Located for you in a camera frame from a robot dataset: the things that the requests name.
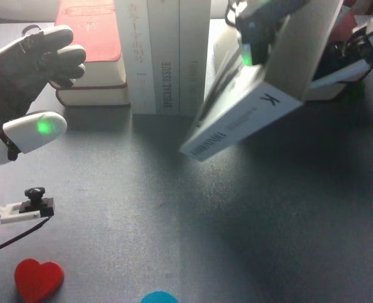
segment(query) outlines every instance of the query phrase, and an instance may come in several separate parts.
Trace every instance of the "book spine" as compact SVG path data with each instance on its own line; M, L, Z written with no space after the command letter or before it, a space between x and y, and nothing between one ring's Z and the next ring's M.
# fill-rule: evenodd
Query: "book spine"
M147 0L156 113L179 115L179 0Z
M147 0L115 1L133 114L156 114Z
M235 98L235 95L232 95L232 92L225 92L220 98L229 97ZM248 96L229 108L220 118L211 119L213 117L209 114L207 121L203 121L202 126L195 129L180 151L196 160L206 160L302 104L265 82L258 83Z
M179 0L181 116L195 116L203 103L210 6L210 0Z

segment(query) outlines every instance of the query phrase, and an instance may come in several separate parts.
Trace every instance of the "stack of books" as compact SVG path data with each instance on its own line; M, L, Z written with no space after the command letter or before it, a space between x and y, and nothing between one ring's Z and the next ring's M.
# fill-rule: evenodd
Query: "stack of books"
M73 29L72 44L86 51L85 74L67 90L56 87L66 107L128 105L126 72L113 0L62 0L56 25Z
M133 114L196 115L210 6L210 0L115 1Z

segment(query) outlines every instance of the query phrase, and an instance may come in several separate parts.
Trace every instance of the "gray table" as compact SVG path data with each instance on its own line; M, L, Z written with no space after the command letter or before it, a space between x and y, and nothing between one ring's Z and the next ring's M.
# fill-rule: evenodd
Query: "gray table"
M23 26L0 25L0 47ZM186 119L67 110L48 86L31 110L60 112L68 131L0 167L0 204L45 186L56 215L0 251L0 302L18 300L26 258L64 268L53 302L154 290L188 303L373 302L373 72L366 85L366 101L302 108L204 163L177 151ZM0 243L34 224L0 225Z

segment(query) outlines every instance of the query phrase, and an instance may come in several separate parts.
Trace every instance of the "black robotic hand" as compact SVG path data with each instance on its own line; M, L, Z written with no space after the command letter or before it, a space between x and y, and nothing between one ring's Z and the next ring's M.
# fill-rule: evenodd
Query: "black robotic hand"
M28 30L39 28L32 35ZM85 72L86 53L70 45L73 31L66 25L41 30L30 25L19 38L0 49L0 121L25 115L48 82L69 88Z

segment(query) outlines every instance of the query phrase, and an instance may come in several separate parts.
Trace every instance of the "red leather cover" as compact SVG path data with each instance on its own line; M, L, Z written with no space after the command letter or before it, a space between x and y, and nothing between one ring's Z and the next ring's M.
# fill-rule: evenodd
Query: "red leather cover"
M55 25L73 29L72 44L84 47L85 62L118 61L122 56L113 0L61 0Z

